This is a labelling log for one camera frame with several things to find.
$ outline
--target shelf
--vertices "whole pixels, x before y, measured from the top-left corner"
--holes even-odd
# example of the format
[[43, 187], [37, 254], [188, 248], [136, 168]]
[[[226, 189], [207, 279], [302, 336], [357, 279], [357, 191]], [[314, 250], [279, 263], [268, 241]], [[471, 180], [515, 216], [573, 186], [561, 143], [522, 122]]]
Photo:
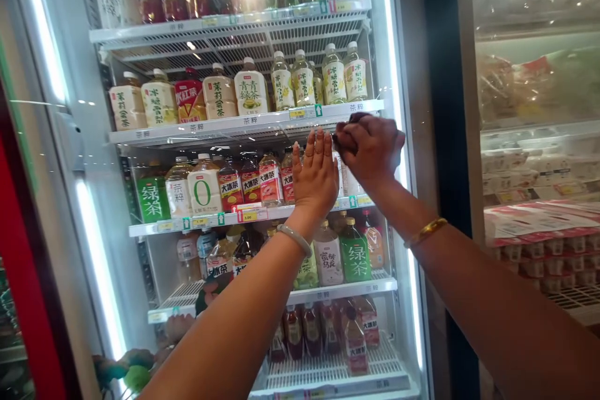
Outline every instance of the shelf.
[[113, 144], [147, 148], [198, 147], [213, 144], [254, 145], [255, 143], [291, 145], [296, 140], [306, 138], [314, 126], [333, 130], [337, 122], [347, 121], [350, 114], [356, 111], [375, 113], [382, 109], [384, 109], [383, 100], [365, 100], [328, 106], [314, 105], [252, 116], [114, 131], [109, 134], [109, 140]]
[[598, 31], [600, 11], [583, 5], [565, 11], [502, 14], [475, 19], [476, 42]]
[[221, 63], [233, 76], [246, 56], [254, 59], [258, 71], [268, 74], [276, 50], [292, 63], [296, 50], [303, 49], [317, 66], [329, 43], [343, 55], [363, 29], [370, 29], [369, 10], [371, 0], [332, 0], [232, 16], [91, 30], [89, 38], [146, 75], [158, 68], [176, 79], [186, 67], [193, 67], [204, 78], [212, 72], [213, 63]]
[[396, 350], [382, 332], [376, 350], [367, 351], [369, 374], [352, 377], [342, 353], [300, 361], [286, 360], [269, 365], [264, 388], [250, 392], [250, 398], [340, 398], [411, 388]]
[[[148, 323], [165, 323], [169, 317], [177, 314], [191, 314], [192, 316], [196, 316], [196, 299], [203, 285], [204, 281], [182, 284], [163, 302], [160, 308], [148, 311]], [[398, 281], [392, 278], [385, 270], [375, 269], [372, 271], [372, 280], [370, 281], [292, 291], [289, 294], [287, 304], [300, 304], [327, 299], [335, 300], [396, 290], [398, 290]]]
[[584, 326], [600, 323], [600, 286], [581, 286], [551, 294], [550, 300]]
[[[339, 197], [331, 211], [342, 211], [343, 209], [364, 208], [365, 206], [374, 206], [368, 195], [362, 194], [358, 196]], [[129, 227], [129, 237], [136, 238], [138, 236], [152, 236], [153, 234], [175, 233], [190, 229], [200, 229], [206, 227], [227, 226], [239, 223], [261, 222], [267, 220], [288, 218], [294, 206], [279, 206], [274, 208], [250, 208], [245, 209], [252, 213], [250, 220], [243, 220], [238, 213], [219, 213], [207, 214], [205, 216], [186, 217], [184, 219], [168, 219], [151, 224], [131, 225]]]
[[14, 346], [0, 349], [0, 364], [14, 363], [16, 361], [25, 361], [27, 352], [25, 346]]

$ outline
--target refrigerator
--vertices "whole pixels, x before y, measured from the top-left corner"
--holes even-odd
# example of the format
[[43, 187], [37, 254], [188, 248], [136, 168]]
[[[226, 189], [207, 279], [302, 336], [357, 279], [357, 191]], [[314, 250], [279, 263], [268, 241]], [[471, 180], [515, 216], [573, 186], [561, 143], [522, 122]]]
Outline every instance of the refrigerator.
[[[268, 151], [282, 161], [315, 127], [333, 131], [365, 112], [407, 134], [395, 177], [438, 206], [424, 0], [6, 0], [6, 8], [6, 64], [20, 87], [5, 90], [22, 159], [11, 164], [27, 174], [22, 188], [33, 194], [45, 240], [75, 367], [67, 392], [137, 396], [131, 367], [151, 376], [206, 307], [207, 277], [237, 261], [229, 254], [217, 267], [211, 236], [237, 244], [244, 230], [260, 241], [294, 208], [281, 193], [264, 204], [221, 180], [226, 200], [208, 211], [188, 178], [181, 214], [168, 190], [176, 163], [256, 173]], [[299, 50], [312, 69], [300, 65]], [[276, 52], [287, 87], [271, 73]], [[272, 165], [276, 182], [289, 182], [278, 174], [285, 167]], [[443, 305], [360, 185], [348, 173], [342, 184], [330, 228], [356, 223], [371, 275], [324, 286], [314, 262], [287, 305], [300, 316], [314, 311], [325, 326], [325, 306], [342, 314], [344, 300], [369, 304], [367, 333], [375, 336], [376, 323], [379, 344], [367, 349], [368, 374], [351, 376], [344, 351], [306, 346], [301, 359], [266, 357], [249, 395], [447, 398]], [[205, 239], [210, 245], [200, 245]], [[288, 338], [283, 332], [278, 344]], [[338, 329], [336, 339], [344, 339]]]
[[424, 3], [441, 215], [597, 333], [598, 0]]

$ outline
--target bangle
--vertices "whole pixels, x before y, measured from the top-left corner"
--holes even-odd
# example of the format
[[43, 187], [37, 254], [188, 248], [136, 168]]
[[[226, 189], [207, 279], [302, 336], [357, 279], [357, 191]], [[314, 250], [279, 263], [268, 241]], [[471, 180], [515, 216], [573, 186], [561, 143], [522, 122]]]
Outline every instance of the bangle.
[[437, 230], [446, 225], [448, 221], [443, 217], [438, 217], [434, 221], [425, 225], [421, 231], [415, 234], [411, 239], [404, 243], [404, 248], [414, 248], [421, 244], [425, 239], [434, 234]]
[[304, 239], [298, 232], [292, 230], [287, 225], [277, 225], [277, 231], [281, 231], [283, 234], [287, 234], [290, 238], [296, 241], [304, 253], [306, 253], [306, 257], [310, 258], [313, 255], [313, 249], [310, 247], [306, 239]]

